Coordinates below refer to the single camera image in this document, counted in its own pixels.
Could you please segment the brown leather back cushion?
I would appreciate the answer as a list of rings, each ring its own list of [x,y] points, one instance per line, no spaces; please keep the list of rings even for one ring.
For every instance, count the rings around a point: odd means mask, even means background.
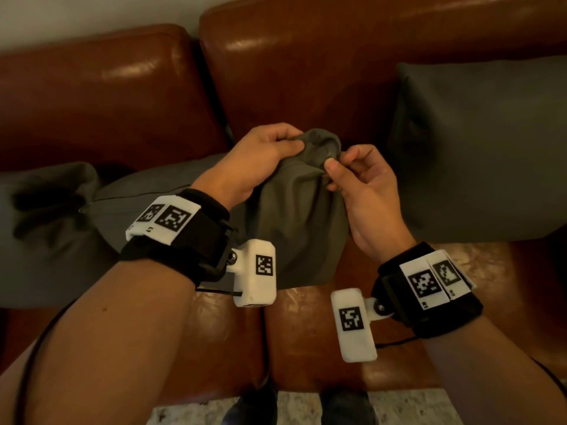
[[[172,24],[0,51],[0,171],[141,171],[229,150],[198,41]]]
[[[286,122],[368,143],[389,133],[399,63],[567,54],[567,0],[236,0],[199,37],[235,140]]]

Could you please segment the olive grey pillowcase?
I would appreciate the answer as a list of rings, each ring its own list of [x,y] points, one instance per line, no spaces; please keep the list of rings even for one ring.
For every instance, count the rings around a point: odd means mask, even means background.
[[[301,153],[283,159],[230,211],[238,245],[252,238],[274,245],[279,291],[331,282],[349,235],[343,196],[327,190],[324,176],[324,162],[340,156],[340,139],[315,128],[296,140],[305,144]]]

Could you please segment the person's right forearm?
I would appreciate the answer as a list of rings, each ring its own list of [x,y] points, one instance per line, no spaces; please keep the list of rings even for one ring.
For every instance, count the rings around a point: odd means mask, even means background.
[[[567,425],[567,397],[486,316],[423,340],[465,425]]]

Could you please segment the person's left hand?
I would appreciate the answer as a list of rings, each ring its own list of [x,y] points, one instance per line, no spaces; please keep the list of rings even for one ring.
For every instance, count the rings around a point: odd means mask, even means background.
[[[288,123],[275,123],[252,128],[230,152],[204,172],[191,185],[215,199],[227,210],[246,201],[253,189],[262,184],[278,167],[280,161],[263,156],[267,142],[297,140],[303,132]]]

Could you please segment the person's right hand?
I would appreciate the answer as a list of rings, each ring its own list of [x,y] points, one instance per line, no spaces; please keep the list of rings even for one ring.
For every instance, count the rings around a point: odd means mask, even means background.
[[[341,192],[358,248],[377,264],[416,245],[401,214],[396,176],[379,150],[358,144],[341,153],[341,164],[355,174],[354,190]]]

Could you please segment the person's left forearm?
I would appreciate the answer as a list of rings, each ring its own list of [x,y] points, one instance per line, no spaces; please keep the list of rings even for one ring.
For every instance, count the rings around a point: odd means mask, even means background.
[[[145,425],[195,285],[149,259],[115,264],[61,317],[34,361],[26,425]]]

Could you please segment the white right wrist marker block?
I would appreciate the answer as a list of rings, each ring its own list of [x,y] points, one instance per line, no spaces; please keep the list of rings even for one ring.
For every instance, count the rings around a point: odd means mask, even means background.
[[[423,310],[447,304],[477,287],[444,249],[401,264],[400,269]]]

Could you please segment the dark grey crumpled cushion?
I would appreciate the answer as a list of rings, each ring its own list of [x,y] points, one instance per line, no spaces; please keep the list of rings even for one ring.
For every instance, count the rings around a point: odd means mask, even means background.
[[[0,308],[67,305],[117,263],[84,211],[100,187],[88,163],[0,172]]]

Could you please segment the person's left leg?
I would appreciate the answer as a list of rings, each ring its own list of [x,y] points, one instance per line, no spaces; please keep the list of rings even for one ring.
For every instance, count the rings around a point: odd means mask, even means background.
[[[277,425],[278,390],[268,378],[262,388],[244,393],[225,414],[221,425]]]

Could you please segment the large dark grey cushion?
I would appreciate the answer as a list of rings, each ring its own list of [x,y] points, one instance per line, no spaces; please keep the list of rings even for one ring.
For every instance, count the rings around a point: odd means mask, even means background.
[[[567,225],[567,55],[397,71],[384,146],[416,239],[533,240]]]

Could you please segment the white left wrist marker block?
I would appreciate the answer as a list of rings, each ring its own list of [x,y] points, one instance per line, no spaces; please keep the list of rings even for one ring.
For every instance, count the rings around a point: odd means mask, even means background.
[[[126,241],[145,236],[171,246],[201,205],[177,195],[163,195],[148,206],[125,231]]]

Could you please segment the brown leather sofa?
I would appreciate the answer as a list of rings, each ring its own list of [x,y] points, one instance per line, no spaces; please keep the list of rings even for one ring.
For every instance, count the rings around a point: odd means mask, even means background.
[[[228,150],[263,123],[388,136],[396,65],[567,54],[567,0],[241,0],[207,10],[200,43],[152,25],[0,55],[0,171],[72,161],[153,166]],[[440,387],[421,342],[344,363],[330,293],[369,294],[377,266],[348,240],[332,283],[239,309],[199,293],[158,406],[235,397],[268,373],[290,392]]]

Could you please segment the white wrist marker block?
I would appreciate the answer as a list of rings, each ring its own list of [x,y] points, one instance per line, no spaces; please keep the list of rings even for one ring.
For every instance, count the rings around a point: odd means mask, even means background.
[[[423,310],[447,304],[477,287],[444,249],[401,264],[400,269]]]
[[[126,241],[145,236],[171,246],[201,205],[177,195],[163,195],[148,206],[125,231]]]

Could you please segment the person's leg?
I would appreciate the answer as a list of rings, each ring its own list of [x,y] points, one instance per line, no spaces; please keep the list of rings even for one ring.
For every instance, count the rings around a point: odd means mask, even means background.
[[[349,388],[331,388],[319,394],[322,425],[378,425],[369,395]]]
[[[278,390],[268,378],[262,388],[244,393],[225,414],[221,425],[277,425]]]

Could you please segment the light patterned rug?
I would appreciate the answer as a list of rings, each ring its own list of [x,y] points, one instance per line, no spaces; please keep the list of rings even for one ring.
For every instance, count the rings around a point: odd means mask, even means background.
[[[463,425],[443,389],[370,392],[380,425]],[[155,408],[147,425],[221,425],[237,398]],[[320,425],[315,393],[280,392],[278,425]]]

